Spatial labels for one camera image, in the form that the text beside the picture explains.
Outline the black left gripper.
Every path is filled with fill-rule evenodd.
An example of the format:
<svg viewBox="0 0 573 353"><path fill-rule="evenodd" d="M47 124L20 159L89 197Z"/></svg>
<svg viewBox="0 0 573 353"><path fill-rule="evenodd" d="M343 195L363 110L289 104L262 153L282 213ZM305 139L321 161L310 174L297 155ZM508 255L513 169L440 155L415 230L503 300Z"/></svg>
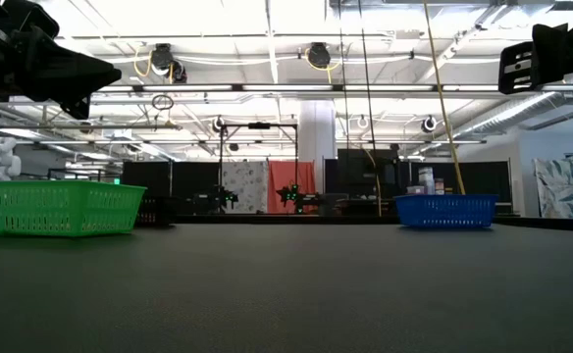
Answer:
<svg viewBox="0 0 573 353"><path fill-rule="evenodd" d="M113 64L58 45L58 23L36 2L0 1L0 101L17 93L89 118L90 94L121 78Z"/></svg>

